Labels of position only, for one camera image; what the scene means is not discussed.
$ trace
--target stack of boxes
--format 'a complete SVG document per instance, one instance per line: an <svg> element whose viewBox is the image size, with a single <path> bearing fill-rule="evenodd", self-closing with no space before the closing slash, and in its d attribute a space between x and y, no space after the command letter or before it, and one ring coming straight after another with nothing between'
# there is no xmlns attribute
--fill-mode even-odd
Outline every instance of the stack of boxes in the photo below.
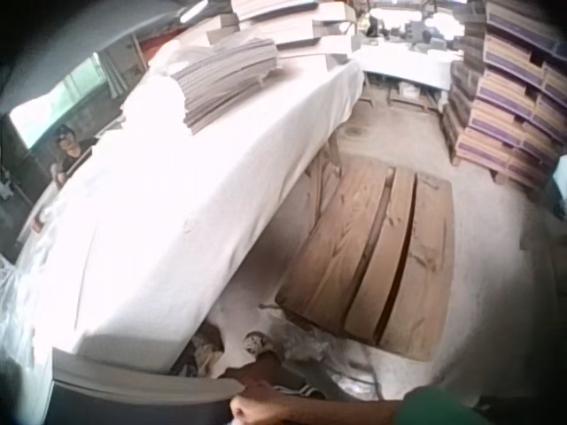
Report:
<svg viewBox="0 0 567 425"><path fill-rule="evenodd" d="M567 143L567 49L541 11L515 0L455 7L465 36L443 128L455 159L541 189Z"/></svg>

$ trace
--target hand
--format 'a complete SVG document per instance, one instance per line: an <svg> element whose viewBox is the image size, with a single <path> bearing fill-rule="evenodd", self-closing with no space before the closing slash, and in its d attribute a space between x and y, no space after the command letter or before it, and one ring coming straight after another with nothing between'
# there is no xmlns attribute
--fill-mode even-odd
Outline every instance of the hand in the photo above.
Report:
<svg viewBox="0 0 567 425"><path fill-rule="evenodd" d="M272 425L285 421L293 398L264 382L256 382L230 402L230 409L243 425Z"/></svg>

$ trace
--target concrete floor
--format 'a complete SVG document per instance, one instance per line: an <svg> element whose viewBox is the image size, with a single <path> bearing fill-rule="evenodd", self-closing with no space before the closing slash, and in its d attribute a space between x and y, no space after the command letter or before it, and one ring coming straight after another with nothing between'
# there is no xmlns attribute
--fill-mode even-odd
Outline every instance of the concrete floor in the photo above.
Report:
<svg viewBox="0 0 567 425"><path fill-rule="evenodd" d="M428 383L469 401L480 393L527 392L541 372L540 352L533 347L545 340L555 308L548 257L519 250L526 229L531 235L543 231L539 209L521 191L494 184L481 167L464 161L452 167L437 116L388 107L385 90L377 86L368 92L377 104L354 107L340 132L341 152L411 167L453 184L454 280L434 360L421 363L323 334L302 335L286 328L274 310L258 308L274 304L281 275L307 237L308 181L302 179L211 311L209 320L220 327L226 352L216 373L252 361L242 338L264 330L288 349L300 347L299 354L307 349L322 355L343 375L374 376L386 398L401 398Z"/></svg>

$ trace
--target dark shirt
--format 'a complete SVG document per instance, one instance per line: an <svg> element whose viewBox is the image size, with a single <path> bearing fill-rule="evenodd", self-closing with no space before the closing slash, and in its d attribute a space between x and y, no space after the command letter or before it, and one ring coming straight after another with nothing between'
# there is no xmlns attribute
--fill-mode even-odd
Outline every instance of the dark shirt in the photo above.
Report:
<svg viewBox="0 0 567 425"><path fill-rule="evenodd" d="M71 167L81 159L82 155L91 147L97 144L98 139L91 137L90 139L81 140L79 145L81 146L81 155L78 158L72 157L70 155L65 155L63 159L58 162L58 171L60 173L68 173Z"/></svg>

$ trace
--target white cloth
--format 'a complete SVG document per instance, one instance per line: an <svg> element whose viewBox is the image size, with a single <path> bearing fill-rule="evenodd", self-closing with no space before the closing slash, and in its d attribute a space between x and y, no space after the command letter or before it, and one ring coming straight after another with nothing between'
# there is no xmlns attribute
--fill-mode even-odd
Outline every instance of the white cloth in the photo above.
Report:
<svg viewBox="0 0 567 425"><path fill-rule="evenodd" d="M193 137L175 124L136 131L128 121L108 132L61 192L67 208L43 270L36 336L167 371L348 119L362 80L355 61L281 73Z"/></svg>
<svg viewBox="0 0 567 425"><path fill-rule="evenodd" d="M378 46L363 44L353 58L365 73L381 73L449 90L451 62L459 57L453 51L429 50L426 54L408 50L405 44L385 42Z"/></svg>

